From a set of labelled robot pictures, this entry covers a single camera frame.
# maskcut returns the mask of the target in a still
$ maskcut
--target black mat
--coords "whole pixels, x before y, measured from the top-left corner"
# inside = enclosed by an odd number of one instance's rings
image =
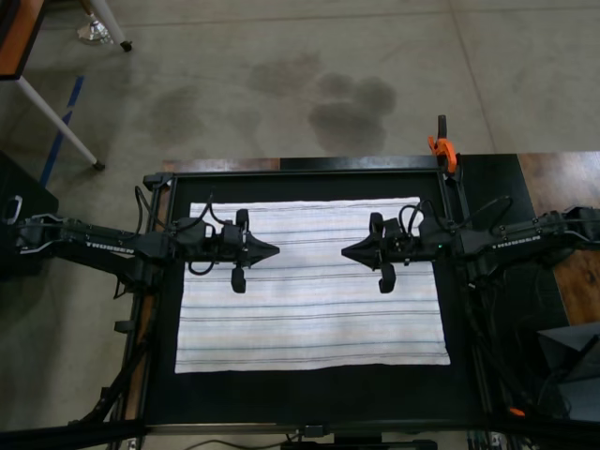
[[[319,160],[312,168],[318,168]],[[306,161],[283,160],[282,169]],[[331,169],[332,160],[322,166]],[[466,157],[471,209],[499,195],[517,200],[509,220],[533,215],[516,157]],[[442,211],[432,173],[351,173],[184,177],[172,219],[214,191],[218,203],[328,201],[418,196]],[[365,217],[367,235],[368,217]],[[482,417],[467,341],[464,308],[449,264],[434,265],[451,366],[331,367],[311,371],[174,374],[183,266],[168,271],[157,317],[144,416],[147,424],[279,423],[304,425],[373,420],[478,421]]]

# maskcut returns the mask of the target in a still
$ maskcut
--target metal foot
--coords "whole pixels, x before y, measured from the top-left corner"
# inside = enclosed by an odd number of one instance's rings
[[[124,42],[121,42],[121,47],[123,48],[123,51],[125,53],[131,52],[133,50],[133,47],[131,47],[131,41],[130,40],[126,40]]]
[[[110,44],[113,42],[104,23],[99,21],[93,13],[87,18],[88,23],[77,30],[77,36],[81,42],[88,45]]]

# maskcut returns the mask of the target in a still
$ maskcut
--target blue tape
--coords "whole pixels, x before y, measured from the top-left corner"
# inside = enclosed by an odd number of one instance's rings
[[[77,103],[77,98],[79,97],[79,93],[82,91],[83,78],[84,77],[77,77],[77,80],[75,80],[75,85],[73,86],[73,90],[71,92],[71,97],[68,99],[68,103],[67,103],[67,106],[69,108],[72,108],[73,106],[75,106],[75,103]]]
[[[63,117],[63,122],[68,125],[71,120],[71,116],[73,115],[73,111],[67,112],[67,115]],[[39,178],[39,183],[46,187],[48,185],[48,180],[50,179],[50,174],[53,171],[54,162],[56,162],[56,158],[58,157],[58,152],[60,151],[60,146],[63,144],[63,138],[65,135],[58,131],[56,136],[54,137],[54,142],[52,143],[52,147],[50,148],[50,154],[48,155],[48,159],[46,159],[46,165],[44,166],[44,171],[41,173],[41,177]]]
[[[71,91],[71,95],[68,98],[67,106],[72,108],[77,103],[77,98],[79,98],[79,94],[82,91],[83,79],[85,77],[77,77],[75,80],[75,85],[73,86],[73,90]],[[73,115],[73,111],[69,111],[65,117],[63,117],[63,122],[66,125],[71,120],[71,116]],[[60,131],[56,132],[56,136],[54,137],[54,141],[52,142],[52,147],[50,148],[50,154],[48,155],[48,159],[46,159],[46,165],[44,166],[44,170],[41,173],[41,177],[39,178],[39,183],[46,187],[48,185],[48,180],[50,180],[50,174],[53,171],[54,163],[56,162],[56,158],[58,158],[58,152],[60,151],[60,146],[63,144],[63,138],[65,136]]]

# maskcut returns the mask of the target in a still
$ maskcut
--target orange object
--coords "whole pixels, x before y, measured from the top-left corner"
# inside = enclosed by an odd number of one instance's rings
[[[448,173],[457,171],[457,154],[454,151],[454,145],[445,138],[434,141],[433,136],[427,138],[431,153],[436,157],[446,157],[448,160]]]
[[[454,174],[457,171],[457,153],[454,151],[454,145],[448,141],[446,129],[446,116],[438,115],[438,140],[429,136],[429,148],[436,157],[445,157],[448,161],[448,173]]]
[[[509,408],[511,414],[516,415],[517,417],[525,417],[525,412],[520,410],[519,408]]]

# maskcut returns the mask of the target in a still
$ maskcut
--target metal bracket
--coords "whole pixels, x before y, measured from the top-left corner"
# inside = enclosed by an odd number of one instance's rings
[[[173,179],[172,172],[157,172],[152,175],[146,175],[143,178],[143,185],[149,191],[160,189]]]

